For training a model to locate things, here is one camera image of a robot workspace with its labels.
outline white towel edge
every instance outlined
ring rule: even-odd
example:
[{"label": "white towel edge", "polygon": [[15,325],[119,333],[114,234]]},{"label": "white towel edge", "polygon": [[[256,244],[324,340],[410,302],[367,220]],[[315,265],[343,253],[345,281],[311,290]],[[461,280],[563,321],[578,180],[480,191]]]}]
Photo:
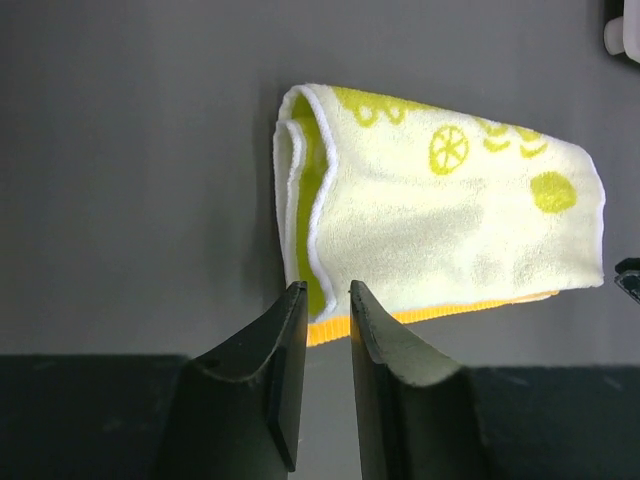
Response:
[{"label": "white towel edge", "polygon": [[311,267],[313,274],[318,279],[320,288],[322,288],[325,297],[324,309],[315,318],[311,318],[312,323],[318,323],[330,318],[337,306],[337,299],[333,285],[331,284],[331,279],[320,261],[316,242],[318,240],[318,223],[320,221],[320,216],[322,215],[322,209],[324,208],[324,204],[327,200],[327,194],[329,193],[338,173],[338,149],[336,148],[335,141],[333,140],[333,134],[329,127],[327,117],[324,114],[322,104],[320,103],[320,100],[318,100],[315,92],[309,85],[300,85],[294,88],[298,88],[300,93],[302,93],[309,102],[309,105],[311,105],[311,109],[316,117],[316,122],[318,123],[318,128],[320,129],[322,141],[324,142],[327,153],[328,168],[316,195],[316,200],[313,202],[311,218],[309,220],[309,238],[307,239],[309,266]]},{"label": "white towel edge", "polygon": [[[325,205],[327,194],[329,193],[329,190],[333,185],[333,182],[336,178],[337,171],[338,171],[338,152],[337,152],[335,142],[333,140],[333,134],[331,132],[331,128],[329,127],[329,122],[327,121],[326,115],[324,114],[324,109],[322,107],[322,104],[320,103],[320,100],[318,100],[318,97],[316,96],[315,92],[312,90],[311,85],[309,84],[296,85],[292,87],[285,94],[282,105],[278,112],[278,120],[285,121],[285,122],[288,120],[291,120],[291,113],[293,110],[293,100],[297,95],[303,95],[309,102],[309,105],[311,106],[311,109],[316,119],[316,123],[318,124],[318,129],[320,130],[320,134],[322,136],[322,141],[326,149],[327,164],[328,164],[327,172],[324,176],[324,179],[322,180],[320,189],[318,190],[316,199],[311,209],[311,216],[309,219],[309,237],[307,238],[307,255],[309,258],[309,266],[311,267],[311,271],[313,272],[314,276],[318,279],[318,283],[320,284],[320,288],[322,289],[322,292],[325,297],[324,309],[314,318],[310,318],[310,323],[317,323],[317,322],[321,322],[331,318],[333,315],[333,311],[337,306],[337,300],[336,300],[336,295],[334,293],[334,288],[329,278],[329,275],[326,273],[326,270],[324,269],[324,267],[322,266],[322,262],[320,261],[318,250],[316,248],[316,242],[318,239],[318,223],[322,215],[322,209]],[[303,140],[304,135],[302,134],[302,131],[299,129],[299,126],[297,126],[295,122],[286,122],[286,123],[295,125],[295,128],[298,129],[295,136],[295,137],[299,137],[297,139],[294,137],[293,131],[289,129],[289,132],[292,135],[292,140],[294,143],[294,151],[295,151],[296,141],[299,142],[298,144],[302,148],[303,142],[304,142]],[[274,148],[273,148],[275,175],[277,175],[277,173],[281,174],[281,170],[279,170],[279,166],[278,167],[275,166],[275,164],[278,163],[279,156],[280,156],[277,143],[278,143],[277,141],[274,141]],[[286,278],[287,283],[289,283],[294,278],[297,278],[299,276],[299,272],[297,268],[293,268],[293,266],[296,264],[296,261],[295,261],[296,242],[292,238],[292,233],[295,232],[295,227],[293,227],[292,220],[295,220],[294,207],[297,206],[297,199],[298,199],[298,196],[296,195],[296,199],[295,199],[296,201],[294,205],[293,204],[294,202],[292,201],[292,195],[291,195],[293,190],[293,185],[295,184],[294,182],[295,179],[292,178],[293,172],[294,170],[290,170],[289,177],[287,179],[287,201],[286,201],[285,213],[284,213],[284,221],[285,221],[284,223],[285,225],[289,225],[289,228],[287,229],[286,226],[280,227],[282,229],[280,233],[281,235],[284,236],[284,239],[281,238],[280,241],[281,241],[281,248],[283,249],[283,252],[282,252],[283,256],[286,256],[285,257],[285,277],[287,277]],[[278,207],[278,201],[276,201],[276,217],[277,218],[282,218],[282,215],[283,215],[281,211],[282,209],[281,203],[282,202],[280,202],[280,207]]]}]

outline black object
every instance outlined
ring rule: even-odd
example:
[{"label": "black object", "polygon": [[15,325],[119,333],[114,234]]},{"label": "black object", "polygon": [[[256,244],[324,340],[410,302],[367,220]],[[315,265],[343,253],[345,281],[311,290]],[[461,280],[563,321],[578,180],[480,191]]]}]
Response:
[{"label": "black object", "polygon": [[351,284],[351,348],[364,480],[484,479],[466,370]]},{"label": "black object", "polygon": [[637,367],[466,367],[351,285],[364,480],[640,478]]},{"label": "black object", "polygon": [[307,292],[294,283],[210,352],[0,357],[0,479],[285,479]]},{"label": "black object", "polygon": [[626,258],[616,265],[616,285],[640,303],[640,258]]}]

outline lemon slice print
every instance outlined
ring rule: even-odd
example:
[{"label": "lemon slice print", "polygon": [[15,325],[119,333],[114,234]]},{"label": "lemon slice print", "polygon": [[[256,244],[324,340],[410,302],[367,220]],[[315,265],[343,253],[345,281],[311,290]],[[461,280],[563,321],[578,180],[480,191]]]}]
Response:
[{"label": "lemon slice print", "polygon": [[469,155],[469,140],[462,129],[445,125],[436,131],[429,145],[429,167],[436,175],[449,175]]}]

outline black surface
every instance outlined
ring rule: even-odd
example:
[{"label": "black surface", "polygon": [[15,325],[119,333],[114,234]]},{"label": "black surface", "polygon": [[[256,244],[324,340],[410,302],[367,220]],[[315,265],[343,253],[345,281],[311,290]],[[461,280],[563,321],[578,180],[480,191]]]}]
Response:
[{"label": "black surface", "polygon": [[306,352],[303,283],[208,353],[0,357],[0,478],[285,479]]},{"label": "black surface", "polygon": [[503,478],[640,478],[638,367],[479,368],[471,377]]},{"label": "black surface", "polygon": [[187,362],[0,357],[0,478],[146,478]]}]

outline white object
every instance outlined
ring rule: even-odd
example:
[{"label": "white object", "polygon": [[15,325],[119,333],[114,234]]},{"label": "white object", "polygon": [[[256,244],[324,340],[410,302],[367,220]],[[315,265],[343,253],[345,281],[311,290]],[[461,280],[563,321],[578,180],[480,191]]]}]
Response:
[{"label": "white object", "polygon": [[624,14],[604,27],[604,44],[611,55],[626,53],[640,62],[640,0],[625,0]]},{"label": "white object", "polygon": [[405,323],[602,284],[605,195],[576,145],[304,85],[280,108],[274,169],[286,280],[309,283],[311,344],[348,334],[354,279]]}]

